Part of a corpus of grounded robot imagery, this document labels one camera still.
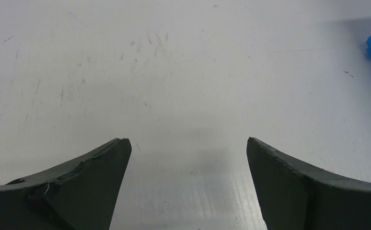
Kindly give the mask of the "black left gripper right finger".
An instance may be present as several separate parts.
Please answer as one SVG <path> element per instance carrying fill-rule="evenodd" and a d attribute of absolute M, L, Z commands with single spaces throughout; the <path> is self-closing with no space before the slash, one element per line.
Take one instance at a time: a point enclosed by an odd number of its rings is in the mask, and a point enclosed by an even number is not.
<path fill-rule="evenodd" d="M 371 230 L 371 183 L 316 167 L 256 139 L 246 155 L 269 230 Z"/>

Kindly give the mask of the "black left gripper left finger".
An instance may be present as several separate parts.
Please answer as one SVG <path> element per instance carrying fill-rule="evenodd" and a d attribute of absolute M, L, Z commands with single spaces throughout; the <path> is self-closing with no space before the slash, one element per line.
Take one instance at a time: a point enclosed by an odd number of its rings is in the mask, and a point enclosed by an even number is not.
<path fill-rule="evenodd" d="M 47 170 L 0 185 L 0 230 L 107 230 L 132 152 L 115 138 Z"/>

